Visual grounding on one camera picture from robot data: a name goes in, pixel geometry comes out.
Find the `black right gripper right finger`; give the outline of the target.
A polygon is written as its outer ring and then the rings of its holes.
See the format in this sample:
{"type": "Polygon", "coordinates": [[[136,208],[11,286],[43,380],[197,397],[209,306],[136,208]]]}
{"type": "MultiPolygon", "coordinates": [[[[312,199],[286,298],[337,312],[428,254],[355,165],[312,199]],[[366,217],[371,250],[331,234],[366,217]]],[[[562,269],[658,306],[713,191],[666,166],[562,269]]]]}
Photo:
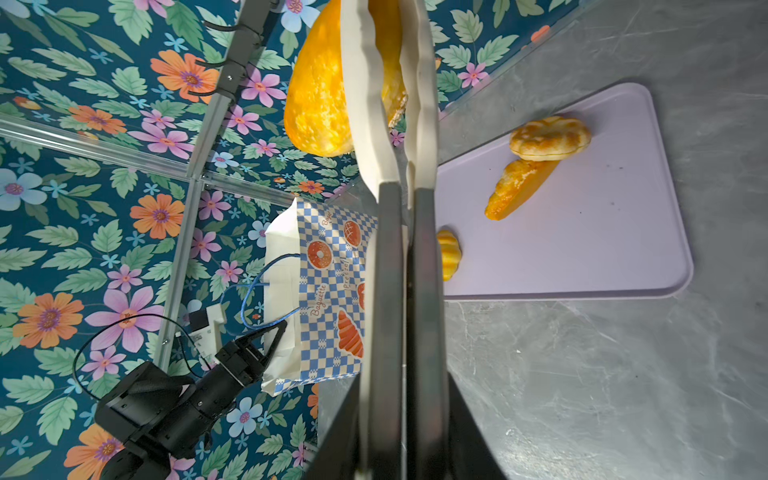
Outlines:
{"type": "Polygon", "coordinates": [[[452,479],[506,480],[452,375],[449,392],[449,474],[452,479]]]}

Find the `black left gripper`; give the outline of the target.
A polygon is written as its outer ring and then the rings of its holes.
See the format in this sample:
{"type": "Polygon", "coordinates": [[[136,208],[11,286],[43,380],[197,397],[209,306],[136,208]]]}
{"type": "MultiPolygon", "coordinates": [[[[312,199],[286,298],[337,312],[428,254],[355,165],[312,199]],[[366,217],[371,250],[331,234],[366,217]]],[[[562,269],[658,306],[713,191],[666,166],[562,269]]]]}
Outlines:
{"type": "Polygon", "coordinates": [[[262,380],[286,327],[281,320],[225,345],[197,380],[143,363],[98,402],[96,424],[140,457],[191,457],[237,396],[262,380]]]}

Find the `oval golden bread bun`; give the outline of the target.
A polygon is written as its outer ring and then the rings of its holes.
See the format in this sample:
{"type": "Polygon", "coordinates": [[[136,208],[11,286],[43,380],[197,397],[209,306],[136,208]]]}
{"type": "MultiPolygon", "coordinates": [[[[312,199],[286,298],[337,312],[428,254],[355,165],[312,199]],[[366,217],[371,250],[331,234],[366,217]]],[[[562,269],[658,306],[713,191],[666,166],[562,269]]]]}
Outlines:
{"type": "MultiPolygon", "coordinates": [[[[339,1],[329,2],[309,31],[289,84],[286,133],[299,150],[319,157],[353,151],[343,84],[339,1]]],[[[407,94],[400,66],[402,24],[397,1],[370,1],[376,47],[383,62],[381,98],[388,125],[403,115],[407,94]]]]}

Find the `checkered paper bread bag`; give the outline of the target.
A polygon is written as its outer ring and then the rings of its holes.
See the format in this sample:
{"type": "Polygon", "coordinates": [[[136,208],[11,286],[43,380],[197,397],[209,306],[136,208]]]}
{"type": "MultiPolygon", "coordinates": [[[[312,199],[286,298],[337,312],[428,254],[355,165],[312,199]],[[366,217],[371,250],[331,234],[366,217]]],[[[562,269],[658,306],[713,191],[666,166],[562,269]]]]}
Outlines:
{"type": "Polygon", "coordinates": [[[257,275],[264,313],[259,329],[287,327],[261,388],[271,396],[356,376],[364,357],[366,253],[374,217],[295,199],[260,232],[257,275]]]}

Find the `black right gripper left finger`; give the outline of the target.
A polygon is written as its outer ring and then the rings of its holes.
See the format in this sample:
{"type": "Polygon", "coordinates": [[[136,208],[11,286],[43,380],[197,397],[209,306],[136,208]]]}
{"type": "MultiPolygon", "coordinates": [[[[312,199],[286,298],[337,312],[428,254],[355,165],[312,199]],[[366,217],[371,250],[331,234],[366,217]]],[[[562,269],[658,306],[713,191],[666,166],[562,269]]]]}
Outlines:
{"type": "Polygon", "coordinates": [[[359,461],[359,387],[356,377],[304,480],[352,480],[359,461]]]}

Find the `lavender plastic tray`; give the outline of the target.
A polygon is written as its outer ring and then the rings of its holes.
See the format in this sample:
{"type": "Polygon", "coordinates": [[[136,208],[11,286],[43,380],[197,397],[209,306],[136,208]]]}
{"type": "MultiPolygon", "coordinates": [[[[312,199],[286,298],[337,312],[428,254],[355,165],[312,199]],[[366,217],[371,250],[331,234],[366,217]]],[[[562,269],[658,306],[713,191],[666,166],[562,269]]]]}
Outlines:
{"type": "Polygon", "coordinates": [[[590,146],[560,163],[500,221],[484,210],[513,159],[500,136],[442,164],[436,226],[462,258],[451,301],[664,298],[694,274],[650,91],[625,82],[562,110],[591,130],[590,146]]]}

